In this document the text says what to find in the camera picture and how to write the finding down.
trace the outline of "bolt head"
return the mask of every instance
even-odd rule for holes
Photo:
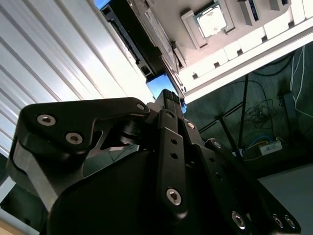
[[[241,230],[244,230],[246,228],[246,223],[244,219],[235,211],[232,212],[231,218],[235,222],[235,224],[240,228]]]
[[[37,122],[43,126],[53,126],[56,123],[56,120],[51,115],[42,114],[37,117]]]
[[[283,228],[283,227],[284,227],[282,221],[278,218],[278,216],[277,216],[276,214],[273,214],[273,219],[275,220],[276,224],[277,224],[280,228]]]
[[[215,145],[216,147],[218,147],[218,148],[222,148],[222,146],[221,146],[221,144],[220,144],[220,143],[218,143],[218,142],[216,142],[216,141],[214,141],[213,143],[214,143],[214,145]]]
[[[166,191],[167,199],[173,203],[175,206],[179,206],[181,204],[181,196],[180,194],[173,188],[169,188]]]
[[[289,218],[288,215],[285,215],[285,220],[286,220],[287,223],[290,225],[290,227],[292,227],[293,229],[295,229],[295,224],[294,224],[294,222]]]
[[[71,144],[81,144],[83,142],[83,137],[75,132],[68,133],[65,138]]]
[[[191,129],[194,129],[195,126],[191,123],[191,122],[188,122],[187,125],[191,128]]]
[[[145,110],[145,107],[142,104],[137,104],[137,108],[139,108],[141,110]]]

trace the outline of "white corrugated panel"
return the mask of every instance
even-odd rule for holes
[[[153,102],[145,77],[110,34],[91,0],[0,2],[0,153],[8,156],[28,104],[127,96]]]

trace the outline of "blue cable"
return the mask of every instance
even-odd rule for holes
[[[249,147],[246,148],[246,149],[251,148],[251,146],[253,146],[259,139],[265,139],[265,138],[268,139],[270,142],[273,142],[273,139],[271,137],[269,137],[269,136],[266,136],[266,135],[260,136],[257,139],[255,139],[255,141],[253,141],[252,144],[250,144]]]

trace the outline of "black pole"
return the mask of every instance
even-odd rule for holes
[[[233,108],[231,108],[230,110],[228,110],[226,113],[224,113],[222,115],[222,117],[227,117],[229,115],[231,115],[232,113],[234,113],[235,111],[237,111],[238,109],[240,109],[242,107],[243,103],[240,102],[239,104],[237,104],[236,106],[234,106]],[[217,123],[218,120],[214,120],[212,122],[210,122],[209,124],[205,125],[203,128],[201,128],[199,130],[199,133],[201,134],[202,132],[206,131],[207,129],[211,128],[212,126],[214,126]]]
[[[249,74],[246,75],[246,79],[245,79],[243,109],[241,111],[241,122],[240,122],[239,138],[238,138],[238,147],[239,148],[242,147],[241,142],[243,140],[243,134],[244,134],[245,114],[246,114],[246,95],[248,92],[248,83],[249,83]]]
[[[222,127],[223,127],[223,129],[224,129],[224,131],[225,131],[225,134],[227,135],[228,141],[229,141],[229,143],[230,143],[230,145],[231,145],[233,151],[237,150],[236,143],[235,143],[233,137],[231,136],[231,133],[229,132],[229,129],[228,129],[228,127],[226,126],[226,123],[225,123],[224,120],[223,120],[223,117],[221,117],[221,118],[219,119],[219,121],[220,121],[220,123],[221,123],[221,125],[222,125]]]

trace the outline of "white shelf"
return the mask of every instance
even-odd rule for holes
[[[281,17],[181,71],[179,77],[187,89],[186,103],[313,41],[312,15],[312,1],[292,0],[290,9]],[[217,60],[220,66],[215,68],[213,63]]]

